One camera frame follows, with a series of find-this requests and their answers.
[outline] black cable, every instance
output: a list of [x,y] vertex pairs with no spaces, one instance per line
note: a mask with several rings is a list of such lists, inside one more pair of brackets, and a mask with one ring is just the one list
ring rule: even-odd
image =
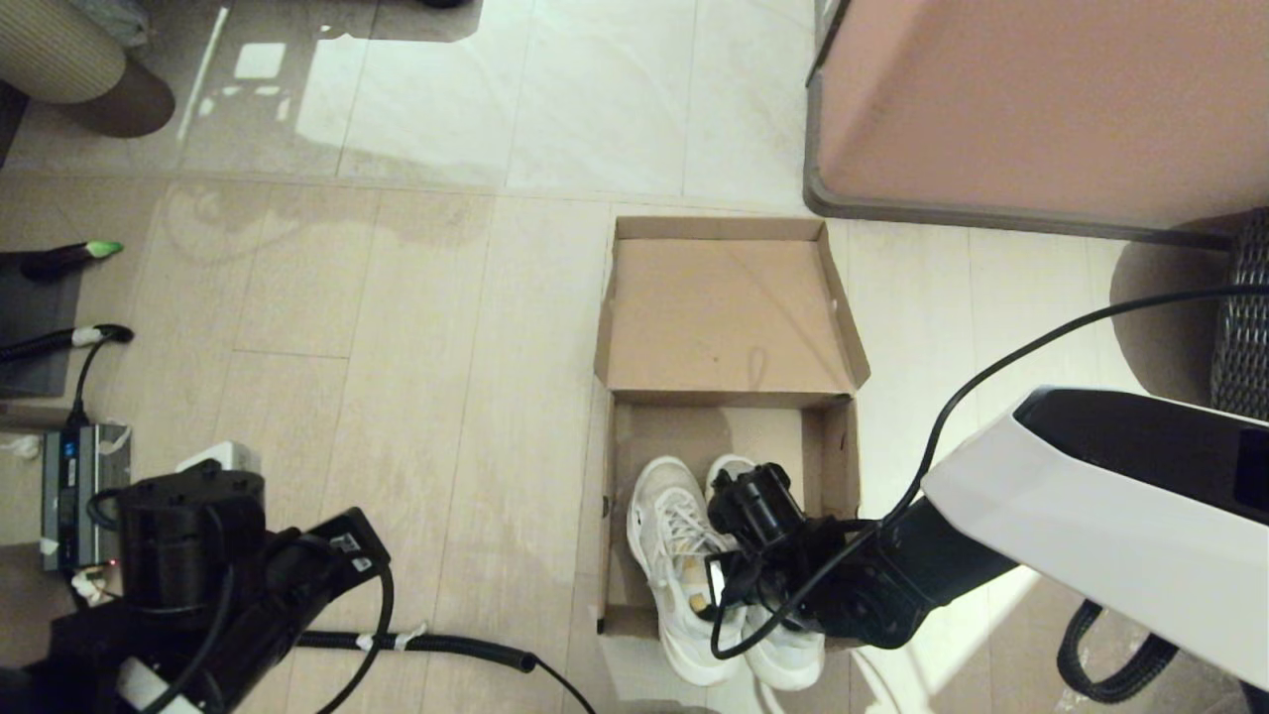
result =
[[[381,649],[393,649],[397,643],[397,633],[385,633],[373,635],[373,640],[379,646]],[[312,647],[319,649],[362,649],[358,644],[360,635],[357,633],[332,633],[324,630],[308,630],[299,635],[299,640],[296,642],[298,647]],[[475,638],[464,638],[457,635],[438,635],[438,634],[421,634],[410,638],[405,643],[405,652],[444,652],[448,654],[459,654],[463,657],[475,657],[476,659],[483,659],[485,662],[492,662],[495,665],[501,665],[504,667],[510,667],[518,672],[529,673],[536,667],[541,666],[552,677],[556,678],[569,694],[577,700],[588,713],[594,714],[594,708],[586,701],[586,698],[577,691],[577,687],[572,686],[569,680],[563,677],[560,672],[556,672],[546,662],[542,661],[537,654],[527,652],[523,649],[515,649],[513,647],[506,647],[505,644],[497,644],[494,642],[486,642]]]
[[136,336],[131,328],[123,325],[96,325],[96,328],[102,332],[102,340],[88,350],[84,367],[80,368],[79,383],[75,386],[75,402],[71,403],[71,413],[66,417],[67,429],[81,429],[89,425],[88,412],[84,410],[84,383],[88,380],[88,370],[93,367],[98,350],[108,341],[127,342]]
[[1066,625],[1057,649],[1057,672],[1072,690],[1098,704],[1119,704],[1136,696],[1176,657],[1176,646],[1151,634],[1118,672],[1094,682],[1080,662],[1080,640],[1101,615],[1101,606],[1090,600],[1080,605]]
[[190,658],[185,668],[180,671],[180,675],[168,685],[159,699],[151,701],[140,714],[157,714],[162,711],[169,704],[173,703],[180,692],[185,690],[189,681],[194,678],[194,675],[199,672],[203,667],[203,662],[207,661],[207,656],[212,653],[212,649],[220,642],[221,635],[225,633],[225,626],[228,624],[230,619],[230,604],[233,602],[233,567],[230,566],[225,571],[225,580],[221,581],[221,596],[216,604],[216,615],[212,618],[212,625],[207,630],[207,637],[203,638],[203,644],[198,646],[194,652],[194,657]]
[[70,429],[86,427],[89,425],[88,412],[84,410],[84,383],[88,380],[88,370],[93,367],[93,359],[96,356],[98,350],[102,349],[109,341],[109,337],[103,337],[88,350],[88,356],[84,359],[84,367],[80,368],[80,379],[75,386],[75,402],[71,403],[71,413],[66,417],[66,426]]
[[109,501],[121,493],[123,493],[122,488],[103,488],[89,497],[88,503],[84,506],[88,519],[108,531],[119,530],[119,521],[102,511],[102,502]]
[[0,365],[16,363],[18,360],[29,360],[32,356],[41,356],[58,349],[70,349],[74,346],[74,341],[71,340],[74,334],[75,327],[67,327],[13,344],[5,344],[0,346]]
[[543,670],[546,670],[547,673],[551,675],[552,677],[555,677],[556,681],[560,682],[560,685],[563,689],[569,690],[569,694],[571,694],[572,698],[577,700],[577,704],[580,704],[581,708],[586,710],[586,714],[595,714],[595,708],[591,706],[589,701],[586,701],[585,696],[581,696],[581,692],[577,691],[577,687],[572,686],[572,682],[570,682],[569,680],[566,680],[563,677],[563,675],[561,675],[560,672],[556,672],[549,665],[547,665],[546,662],[543,662],[541,659],[538,659],[538,667],[542,667]]
[[379,566],[379,586],[383,592],[383,597],[379,601],[379,624],[374,628],[374,642],[371,643],[371,649],[365,652],[365,658],[362,659],[362,666],[357,668],[353,678],[344,685],[344,689],[331,699],[326,706],[317,710],[317,714],[330,714],[331,711],[339,709],[339,705],[352,696],[353,690],[362,684],[365,678],[365,673],[371,671],[371,666],[374,665],[374,659],[379,656],[379,649],[382,646],[379,642],[383,635],[388,633],[388,623],[392,620],[392,607],[396,604],[396,594],[393,592],[392,585],[392,569],[388,568],[387,563]]
[[[930,465],[934,463],[934,451],[938,449],[939,436],[943,434],[943,426],[947,425],[948,419],[952,416],[952,411],[956,410],[957,405],[959,405],[961,401],[964,399],[967,394],[973,392],[973,389],[981,386],[982,383],[987,382],[987,379],[990,379],[992,375],[1013,365],[1018,360],[1022,360],[1023,356],[1030,354],[1032,351],[1036,351],[1041,346],[1044,346],[1046,344],[1061,336],[1065,336],[1080,327],[1091,325],[1093,322],[1104,320],[1107,317],[1113,317],[1115,315],[1122,315],[1124,312],[1132,312],[1134,309],[1143,309],[1146,307],[1157,307],[1160,304],[1173,304],[1176,302],[1193,302],[1198,299],[1213,299],[1217,297],[1235,297],[1240,294],[1269,295],[1269,284],[1225,284],[1221,287],[1189,289],[1184,292],[1167,292],[1162,294],[1152,294],[1150,297],[1141,297],[1137,299],[1128,299],[1126,302],[1117,302],[1114,304],[1101,307],[1100,309],[1094,309],[1086,315],[1081,315],[1074,320],[1063,322],[1062,325],[1058,325],[1057,327],[1042,334],[1041,336],[1028,341],[1027,344],[1001,356],[1000,360],[992,363],[991,367],[989,367],[986,370],[982,370],[981,373],[975,375],[970,382],[964,383],[964,386],[962,386],[961,389],[958,389],[956,394],[953,394],[952,398],[948,399],[947,405],[943,406],[943,410],[939,412],[939,416],[934,420],[934,427],[930,430],[930,438],[925,443],[925,453],[921,455],[921,463],[916,468],[916,476],[912,477],[912,483],[909,484],[907,491],[904,493],[902,498],[898,500],[898,503],[896,503],[895,507],[891,509],[890,514],[887,514],[881,521],[860,531],[860,534],[854,540],[848,543],[832,558],[826,561],[824,566],[821,566],[811,576],[811,578],[802,585],[802,587],[799,587],[788,600],[786,600],[784,605],[782,605],[780,609],[777,610],[775,614],[772,615],[772,618],[766,623],[763,623],[763,626],[758,628],[758,630],[755,630],[754,634],[751,634],[750,637],[745,638],[739,644],[728,649],[718,648],[718,635],[722,633],[722,618],[723,618],[722,613],[723,609],[720,607],[718,614],[714,616],[713,632],[709,635],[709,651],[718,659],[730,659],[732,657],[747,652],[755,644],[761,642],[763,638],[772,634],[772,632],[777,626],[779,626],[779,624],[786,618],[788,618],[793,613],[793,610],[796,610],[802,604],[803,600],[806,600],[806,596],[810,595],[811,591],[815,590],[817,585],[820,585],[820,581],[822,581],[825,576],[827,576],[834,568],[836,568],[839,563],[841,563],[848,555],[854,553],[867,539],[873,538],[882,529],[890,526],[895,521],[895,519],[901,516],[904,511],[912,505],[912,501],[916,500],[916,495],[920,493],[921,491],[921,479],[925,478],[925,474],[930,471]],[[713,583],[711,582],[711,594],[712,592],[713,592]]]

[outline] tiled floor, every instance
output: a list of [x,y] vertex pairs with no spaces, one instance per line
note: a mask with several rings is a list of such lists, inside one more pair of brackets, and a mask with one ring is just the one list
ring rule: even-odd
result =
[[[591,359],[613,218],[805,213],[810,3],[477,0],[440,14],[169,0],[155,16],[143,57],[181,98],[173,123],[114,141],[36,107],[0,172],[0,247],[128,246],[85,275],[80,320],[137,330],[103,351],[88,392],[96,417],[136,427],[137,474],[250,444],[270,524],[350,505],[372,516],[395,558],[397,628],[533,649],[600,711],[1103,710],[1052,665],[1077,597],[1029,571],[935,613],[904,649],[831,654],[797,695],[747,671],[690,687],[655,643],[594,634],[599,498],[582,474],[604,445]],[[830,227],[873,368],[859,396],[868,516],[902,491],[956,387],[1105,303],[1141,251]],[[985,386],[944,451],[1042,383],[1140,389],[1100,325]],[[0,472],[24,478],[8,454]],[[362,588],[321,624],[368,629],[377,597]],[[1099,625],[1094,663],[1109,670],[1133,637]],[[245,709],[313,711],[354,667],[297,652]],[[1119,711],[1239,711],[1230,687],[1183,658]],[[544,675],[421,654],[382,657],[346,710],[579,711]]]
[[10,171],[198,171],[801,204],[808,0],[155,0],[176,93],[112,141],[33,107]]

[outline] cable tie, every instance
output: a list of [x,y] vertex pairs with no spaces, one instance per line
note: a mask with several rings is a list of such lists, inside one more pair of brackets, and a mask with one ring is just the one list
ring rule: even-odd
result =
[[74,346],[88,346],[89,344],[102,341],[104,336],[105,334],[95,326],[75,327],[75,331],[71,332],[71,344]]
[[80,594],[80,597],[93,605],[102,601],[102,588],[89,578],[88,571],[75,573],[71,578],[71,587],[75,588],[75,592]]
[[107,420],[105,424],[123,427],[123,434],[119,435],[119,439],[114,441],[103,441],[96,448],[98,454],[103,457],[109,457],[110,454],[114,454],[115,451],[123,449],[124,444],[128,444],[128,440],[132,439],[132,426],[124,425],[123,422],[118,422],[115,420]]
[[409,633],[398,634],[396,642],[392,643],[392,649],[397,652],[405,652],[405,648],[406,646],[410,644],[410,640],[412,640],[414,638],[423,637],[424,633],[426,632],[428,632],[428,623],[423,623],[421,625],[410,630]]

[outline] wicker basket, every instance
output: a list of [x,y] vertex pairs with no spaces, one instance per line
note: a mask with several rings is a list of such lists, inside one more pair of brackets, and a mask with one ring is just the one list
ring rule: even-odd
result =
[[[1269,283],[1269,208],[1253,211],[1235,238],[1230,282]],[[1269,421],[1269,295],[1221,302],[1212,360],[1212,407]]]

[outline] sneaker sole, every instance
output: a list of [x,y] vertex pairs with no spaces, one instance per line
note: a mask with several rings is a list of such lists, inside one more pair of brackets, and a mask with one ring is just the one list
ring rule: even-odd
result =
[[[643,547],[640,545],[638,525],[636,525],[631,511],[633,511],[636,495],[643,486],[643,477],[652,473],[654,469],[666,464],[683,467],[688,471],[688,473],[692,472],[681,459],[676,459],[674,457],[660,457],[654,459],[647,467],[643,467],[642,472],[640,472],[638,479],[634,482],[634,488],[631,491],[631,509],[626,512],[626,543],[629,545],[631,554],[634,555],[634,562],[638,563],[638,567],[643,571],[643,578],[647,580],[650,587],[652,585],[652,573],[647,567],[647,557],[643,555]],[[700,665],[690,661],[679,644],[674,642],[674,638],[670,637],[661,625],[660,610],[656,615],[656,629],[660,635],[657,639],[661,640],[661,651],[665,652],[665,661],[670,663],[670,668],[674,670],[674,673],[683,681],[699,687],[708,687],[721,685],[736,673],[735,665],[720,662],[718,667],[702,667]]]
[[754,671],[754,676],[764,685],[780,691],[799,691],[820,681],[820,673],[824,672],[822,649],[817,653],[819,657],[815,665],[799,670],[789,670],[772,659],[765,652],[768,647],[775,646],[764,640],[745,652],[745,662],[749,663],[749,668]]

